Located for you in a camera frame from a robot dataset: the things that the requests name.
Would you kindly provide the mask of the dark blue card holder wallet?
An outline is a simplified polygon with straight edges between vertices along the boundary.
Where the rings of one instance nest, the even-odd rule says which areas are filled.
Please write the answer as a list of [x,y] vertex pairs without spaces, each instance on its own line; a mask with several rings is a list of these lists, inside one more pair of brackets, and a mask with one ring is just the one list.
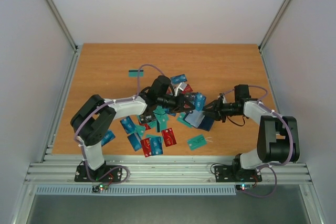
[[186,114],[183,118],[185,122],[192,127],[209,132],[214,124],[214,119],[205,116],[202,111],[194,110],[192,113]]

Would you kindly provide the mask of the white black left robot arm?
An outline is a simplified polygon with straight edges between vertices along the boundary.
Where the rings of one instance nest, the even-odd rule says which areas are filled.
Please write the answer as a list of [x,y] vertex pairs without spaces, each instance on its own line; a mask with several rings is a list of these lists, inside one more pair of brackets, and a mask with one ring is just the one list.
[[157,106],[171,112],[191,112],[195,105],[184,94],[167,94],[173,88],[170,78],[160,75],[151,86],[136,95],[123,99],[103,99],[92,95],[70,120],[74,140],[79,144],[86,177],[93,182],[102,181],[109,172],[102,154],[101,140],[116,119],[132,115],[147,115]]

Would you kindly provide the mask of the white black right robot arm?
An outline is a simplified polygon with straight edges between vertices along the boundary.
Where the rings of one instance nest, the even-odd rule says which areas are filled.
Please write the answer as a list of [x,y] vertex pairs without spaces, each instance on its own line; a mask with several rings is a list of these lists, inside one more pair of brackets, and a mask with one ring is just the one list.
[[296,162],[300,156],[297,120],[281,115],[266,107],[262,99],[252,98],[250,86],[234,87],[235,101],[228,103],[225,95],[204,106],[205,115],[215,121],[225,122],[232,116],[243,116],[258,124],[257,146],[248,153],[238,154],[230,166],[231,176],[241,181],[264,167],[285,166]]

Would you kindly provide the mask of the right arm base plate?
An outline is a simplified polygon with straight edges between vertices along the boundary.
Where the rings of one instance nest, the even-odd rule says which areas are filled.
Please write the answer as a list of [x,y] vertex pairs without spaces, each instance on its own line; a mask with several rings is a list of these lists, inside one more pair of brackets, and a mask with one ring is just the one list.
[[252,183],[262,182],[262,176],[253,169],[234,171],[231,165],[215,165],[214,175],[217,183]]

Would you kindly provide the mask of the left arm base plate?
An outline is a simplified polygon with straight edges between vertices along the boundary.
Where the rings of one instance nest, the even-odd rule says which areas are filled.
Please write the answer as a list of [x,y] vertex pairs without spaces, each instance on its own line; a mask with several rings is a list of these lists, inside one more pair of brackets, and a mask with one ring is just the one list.
[[76,168],[74,181],[78,183],[84,182],[99,182],[99,183],[109,183],[109,182],[120,182],[123,171],[121,166],[106,165],[103,168],[98,168],[97,170],[88,169],[87,172],[85,165],[79,165]]

